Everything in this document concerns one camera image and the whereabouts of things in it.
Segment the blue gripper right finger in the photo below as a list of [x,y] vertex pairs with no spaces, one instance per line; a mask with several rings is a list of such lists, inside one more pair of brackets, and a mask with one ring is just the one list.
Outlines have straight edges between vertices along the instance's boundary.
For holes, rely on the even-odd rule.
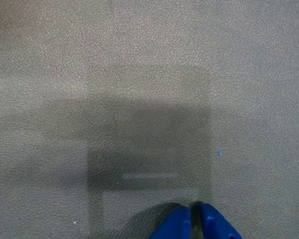
[[199,210],[204,239],[242,239],[237,230],[215,207],[200,204]]

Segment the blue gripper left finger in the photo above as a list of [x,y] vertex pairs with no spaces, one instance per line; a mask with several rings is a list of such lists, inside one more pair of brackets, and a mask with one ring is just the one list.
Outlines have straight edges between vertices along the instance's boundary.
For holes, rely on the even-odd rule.
[[190,208],[178,207],[162,220],[149,239],[189,239],[190,228]]

